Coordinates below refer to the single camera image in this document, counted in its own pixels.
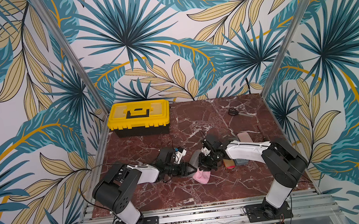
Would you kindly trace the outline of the tan round object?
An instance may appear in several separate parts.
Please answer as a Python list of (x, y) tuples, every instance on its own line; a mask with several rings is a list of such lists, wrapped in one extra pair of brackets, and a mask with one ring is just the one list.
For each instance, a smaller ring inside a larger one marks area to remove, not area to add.
[(224, 159), (223, 160), (224, 166), (227, 169), (234, 169), (236, 167), (235, 161), (231, 159)]

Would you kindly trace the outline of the grey rectangular block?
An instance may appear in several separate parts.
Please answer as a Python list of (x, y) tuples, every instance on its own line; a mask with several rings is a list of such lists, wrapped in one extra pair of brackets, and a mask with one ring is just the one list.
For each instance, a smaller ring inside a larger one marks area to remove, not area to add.
[(236, 166), (244, 166), (248, 164), (248, 160), (246, 159), (235, 159), (234, 162)]

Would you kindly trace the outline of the grey fabric eyeglass case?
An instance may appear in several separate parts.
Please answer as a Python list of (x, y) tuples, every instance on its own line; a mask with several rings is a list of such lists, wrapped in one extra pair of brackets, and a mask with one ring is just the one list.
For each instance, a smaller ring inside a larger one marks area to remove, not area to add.
[(189, 160), (189, 165), (195, 168), (199, 167), (199, 157), (200, 157), (201, 151), (200, 150), (196, 150), (194, 152), (194, 154), (192, 155), (192, 157)]

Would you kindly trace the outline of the pink microfibre cloth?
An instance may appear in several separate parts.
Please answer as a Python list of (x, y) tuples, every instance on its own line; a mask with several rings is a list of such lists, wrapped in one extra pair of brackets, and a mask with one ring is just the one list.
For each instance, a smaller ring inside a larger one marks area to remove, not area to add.
[(200, 184), (208, 184), (211, 177), (211, 172), (197, 169), (197, 171), (194, 173), (192, 177), (195, 181), (197, 181)]

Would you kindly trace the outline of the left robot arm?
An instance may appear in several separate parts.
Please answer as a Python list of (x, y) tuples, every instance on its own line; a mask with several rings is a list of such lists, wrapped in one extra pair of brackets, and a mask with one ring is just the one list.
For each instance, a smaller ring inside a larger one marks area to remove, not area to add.
[(123, 224), (143, 224), (143, 215), (131, 202), (138, 185), (157, 183), (166, 176), (187, 177), (197, 167), (181, 162), (183, 148), (163, 148), (151, 164), (130, 165), (115, 162), (93, 189), (96, 202), (115, 214)]

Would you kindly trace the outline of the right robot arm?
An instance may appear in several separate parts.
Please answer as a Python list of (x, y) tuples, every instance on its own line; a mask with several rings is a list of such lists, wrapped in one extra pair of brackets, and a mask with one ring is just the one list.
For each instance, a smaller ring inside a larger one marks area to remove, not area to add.
[(243, 159), (266, 164), (273, 182), (263, 202), (263, 207), (272, 211), (283, 207), (291, 191), (297, 186), (308, 162), (285, 139), (266, 142), (231, 141), (213, 145), (204, 142), (198, 157), (201, 171), (216, 170), (224, 158)]

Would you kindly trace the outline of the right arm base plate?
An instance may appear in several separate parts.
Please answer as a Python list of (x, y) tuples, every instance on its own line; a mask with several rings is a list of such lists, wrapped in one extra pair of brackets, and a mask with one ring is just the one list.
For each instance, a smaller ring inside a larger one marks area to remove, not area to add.
[(275, 208), (264, 201), (260, 204), (251, 204), (243, 207), (250, 223), (263, 221), (276, 221), (292, 218), (293, 213), (290, 205), (285, 201), (280, 208)]

